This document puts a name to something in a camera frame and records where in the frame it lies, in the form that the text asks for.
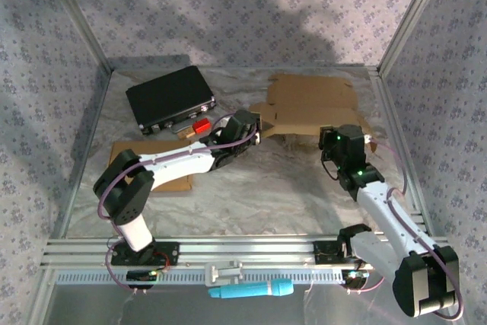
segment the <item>floral wallpaper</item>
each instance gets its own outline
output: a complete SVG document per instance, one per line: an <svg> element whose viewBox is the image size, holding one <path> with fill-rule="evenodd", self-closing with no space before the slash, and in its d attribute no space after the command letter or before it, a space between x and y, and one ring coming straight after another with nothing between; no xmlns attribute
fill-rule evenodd
<svg viewBox="0 0 487 325"><path fill-rule="evenodd" d="M487 323L487 0L431 0L387 83L439 234Z"/></svg>
<svg viewBox="0 0 487 325"><path fill-rule="evenodd" d="M411 0L77 0L112 66L376 65Z"/></svg>
<svg viewBox="0 0 487 325"><path fill-rule="evenodd" d="M107 76L59 0L0 0L0 74L0 323L17 324Z"/></svg>

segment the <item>flattened cardboard box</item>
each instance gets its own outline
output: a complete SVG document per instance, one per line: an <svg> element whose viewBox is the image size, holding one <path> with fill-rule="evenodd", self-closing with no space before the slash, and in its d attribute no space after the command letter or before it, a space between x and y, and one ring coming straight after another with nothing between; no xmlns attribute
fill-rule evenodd
<svg viewBox="0 0 487 325"><path fill-rule="evenodd" d="M116 156L129 148L131 148L137 155L141 154L157 154L160 152L166 152L174 150L177 148L184 148L188 146L191 142L186 141L116 141L113 143L112 152L110 153L110 162L116 158ZM181 177L170 182L161 184L160 186L154 188L152 192L182 192L184 190L191 190L191 185L193 183L193 176L188 175L186 177Z"/></svg>
<svg viewBox="0 0 487 325"><path fill-rule="evenodd" d="M354 124L372 135L372 128L358 112L353 84L345 78L276 74L267 89L266 102L250 106L260 113L262 137L320 135L321 127Z"/></svg>

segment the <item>black box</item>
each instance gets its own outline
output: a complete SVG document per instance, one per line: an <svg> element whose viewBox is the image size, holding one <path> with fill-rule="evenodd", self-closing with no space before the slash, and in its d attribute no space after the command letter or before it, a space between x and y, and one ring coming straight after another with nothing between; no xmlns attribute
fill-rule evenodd
<svg viewBox="0 0 487 325"><path fill-rule="evenodd" d="M126 91L144 135L196 118L215 107L215 96L196 66L172 72Z"/></svg>

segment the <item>blue marker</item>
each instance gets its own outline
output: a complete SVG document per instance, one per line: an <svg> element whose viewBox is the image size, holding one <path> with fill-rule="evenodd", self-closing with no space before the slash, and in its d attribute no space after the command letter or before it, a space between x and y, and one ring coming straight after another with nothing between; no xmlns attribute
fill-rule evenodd
<svg viewBox="0 0 487 325"><path fill-rule="evenodd" d="M241 298L256 296L286 296L294 292L290 279L273 279L267 282L223 285L210 288L208 293L213 298Z"/></svg>

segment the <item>white marble surface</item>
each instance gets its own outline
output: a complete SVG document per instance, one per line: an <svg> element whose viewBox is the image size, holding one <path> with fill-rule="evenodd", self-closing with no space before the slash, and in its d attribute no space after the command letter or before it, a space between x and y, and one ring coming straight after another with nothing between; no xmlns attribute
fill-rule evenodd
<svg viewBox="0 0 487 325"><path fill-rule="evenodd" d="M218 116L266 98L268 77L276 72L336 75L351 80L360 111L376 136L387 142L384 121L365 69L201 69L217 98L208 116ZM75 197L68 237L109 237L109 224L97 217L92 187L106 168L113 142L142 140L126 99L130 86L164 75L155 72L114 72L108 87L81 185ZM175 139L162 132L151 139ZM336 234L347 225L371 218L323 171L317 147L274 137L253 147L232 164L194 176L187 193L152 193L144 210L156 237L186 235ZM384 150L369 154L370 162L393 184L401 179L393 157Z"/></svg>

